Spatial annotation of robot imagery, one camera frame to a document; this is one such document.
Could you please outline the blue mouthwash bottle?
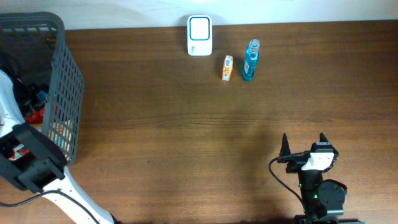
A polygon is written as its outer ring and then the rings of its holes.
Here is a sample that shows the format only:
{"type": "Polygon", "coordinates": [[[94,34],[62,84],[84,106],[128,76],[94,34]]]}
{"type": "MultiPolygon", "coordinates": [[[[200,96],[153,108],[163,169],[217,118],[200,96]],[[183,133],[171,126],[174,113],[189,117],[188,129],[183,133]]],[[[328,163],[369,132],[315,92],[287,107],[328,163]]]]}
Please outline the blue mouthwash bottle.
{"type": "Polygon", "coordinates": [[[260,41],[257,39],[253,39],[248,44],[242,70],[243,79],[246,81],[252,81],[254,77],[254,72],[259,61],[260,46],[260,41]]]}

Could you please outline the small orange box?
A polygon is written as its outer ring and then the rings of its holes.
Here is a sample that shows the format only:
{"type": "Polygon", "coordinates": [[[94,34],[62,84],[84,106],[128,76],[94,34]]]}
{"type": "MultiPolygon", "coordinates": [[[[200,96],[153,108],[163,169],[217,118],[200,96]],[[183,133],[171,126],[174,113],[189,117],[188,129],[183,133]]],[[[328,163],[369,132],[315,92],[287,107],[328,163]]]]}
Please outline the small orange box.
{"type": "Polygon", "coordinates": [[[231,55],[227,55],[224,59],[221,79],[223,81],[229,81],[232,72],[233,72],[233,57],[231,55]]]}

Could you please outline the red candy bag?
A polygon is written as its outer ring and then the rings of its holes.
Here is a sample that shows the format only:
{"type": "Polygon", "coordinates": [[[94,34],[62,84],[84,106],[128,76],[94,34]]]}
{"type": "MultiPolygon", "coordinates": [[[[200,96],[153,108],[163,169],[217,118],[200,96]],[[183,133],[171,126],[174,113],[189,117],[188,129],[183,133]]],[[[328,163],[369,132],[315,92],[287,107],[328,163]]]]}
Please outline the red candy bag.
{"type": "Polygon", "coordinates": [[[40,124],[44,120],[44,109],[34,110],[31,115],[25,116],[24,119],[29,124],[40,124]]]}

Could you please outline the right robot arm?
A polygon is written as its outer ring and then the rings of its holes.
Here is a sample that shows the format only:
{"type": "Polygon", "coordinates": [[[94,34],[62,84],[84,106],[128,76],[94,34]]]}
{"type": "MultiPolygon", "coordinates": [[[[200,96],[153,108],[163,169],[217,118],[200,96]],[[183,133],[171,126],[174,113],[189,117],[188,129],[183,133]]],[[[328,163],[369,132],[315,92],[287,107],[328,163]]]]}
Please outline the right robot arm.
{"type": "Polygon", "coordinates": [[[303,207],[303,214],[294,216],[294,223],[361,223],[355,219],[340,219],[344,214],[343,204],[348,188],[337,180],[323,178],[323,174],[333,168],[338,156],[339,152],[323,133],[320,133],[319,141],[314,142],[310,150],[297,153],[291,152],[287,135],[282,136],[279,155],[270,161],[269,172],[279,184],[298,198],[303,207]],[[274,162],[285,164],[286,173],[298,175],[299,194],[274,174],[274,162]]]}

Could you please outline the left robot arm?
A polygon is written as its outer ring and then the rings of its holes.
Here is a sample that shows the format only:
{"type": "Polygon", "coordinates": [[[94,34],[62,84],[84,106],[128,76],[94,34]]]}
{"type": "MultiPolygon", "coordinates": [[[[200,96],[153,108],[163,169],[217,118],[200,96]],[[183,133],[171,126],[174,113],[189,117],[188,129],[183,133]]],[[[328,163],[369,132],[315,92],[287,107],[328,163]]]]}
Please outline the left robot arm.
{"type": "Polygon", "coordinates": [[[14,84],[1,72],[1,176],[19,190],[53,202],[75,223],[117,223],[72,177],[60,148],[26,123],[14,96],[14,84]]]}

